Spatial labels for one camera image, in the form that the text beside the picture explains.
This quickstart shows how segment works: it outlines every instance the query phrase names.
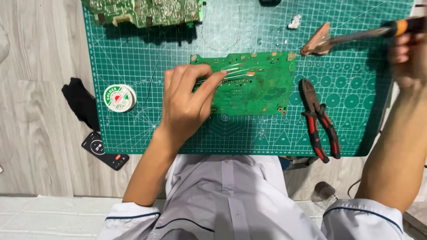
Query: shirt sleeve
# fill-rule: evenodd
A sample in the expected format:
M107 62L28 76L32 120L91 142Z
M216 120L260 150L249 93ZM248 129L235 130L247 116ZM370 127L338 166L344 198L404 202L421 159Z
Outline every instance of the shirt sleeve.
M102 240L143 240L160 216L157 207L142 207L133 202L113 205L99 232Z
M402 213L369 199L340 199L323 214L321 231L328 240L404 239Z

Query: black cloth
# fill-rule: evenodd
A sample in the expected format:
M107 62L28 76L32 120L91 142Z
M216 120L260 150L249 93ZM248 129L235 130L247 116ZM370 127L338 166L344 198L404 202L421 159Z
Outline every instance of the black cloth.
M61 91L77 118L94 131L99 132L97 101L85 89L82 81L78 78L71 78L70 84L65 84Z

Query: wooden floor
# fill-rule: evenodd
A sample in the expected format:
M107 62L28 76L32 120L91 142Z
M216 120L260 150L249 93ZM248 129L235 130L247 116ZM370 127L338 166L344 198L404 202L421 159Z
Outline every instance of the wooden floor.
M72 76L94 92L80 1L1 5L11 49L0 64L0 193L121 197L140 155L116 172L81 148L91 130L61 92ZM310 200L314 185L327 181L346 194L363 164L364 158L332 159L287 171L288 192L294 200Z

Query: circuit board component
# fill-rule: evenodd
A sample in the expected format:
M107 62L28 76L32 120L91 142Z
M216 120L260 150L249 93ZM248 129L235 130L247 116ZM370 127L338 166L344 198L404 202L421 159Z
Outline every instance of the circuit board component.
M228 116L286 114L295 71L295 53L233 53L225 58L194 54L190 64L227 70L216 89L211 113ZM203 83L198 79L194 91Z
M203 18L204 0L82 0L96 25L131 22L138 28L191 23Z

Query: green cutting mat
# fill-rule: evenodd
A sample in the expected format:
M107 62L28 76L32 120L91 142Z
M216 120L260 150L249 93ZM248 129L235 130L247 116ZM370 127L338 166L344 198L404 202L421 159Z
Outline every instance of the green cutting mat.
M409 15L408 0L282 0L262 7L258 0L209 0L203 23L137 29L95 26L85 9L85 25L104 149L143 153L161 120L163 71L188 64L190 55L225 57L228 53L299 52L326 21L331 35L378 27L384 20ZM288 30L296 14L302 24ZM285 115L213 115L180 153L314 155L296 83L307 77L335 125L342 156L365 156L381 122L390 89L386 43L370 39L337 46L327 55L297 56L295 86ZM137 93L129 112L107 109L102 93L111 84L128 84ZM325 152L330 152L319 129Z

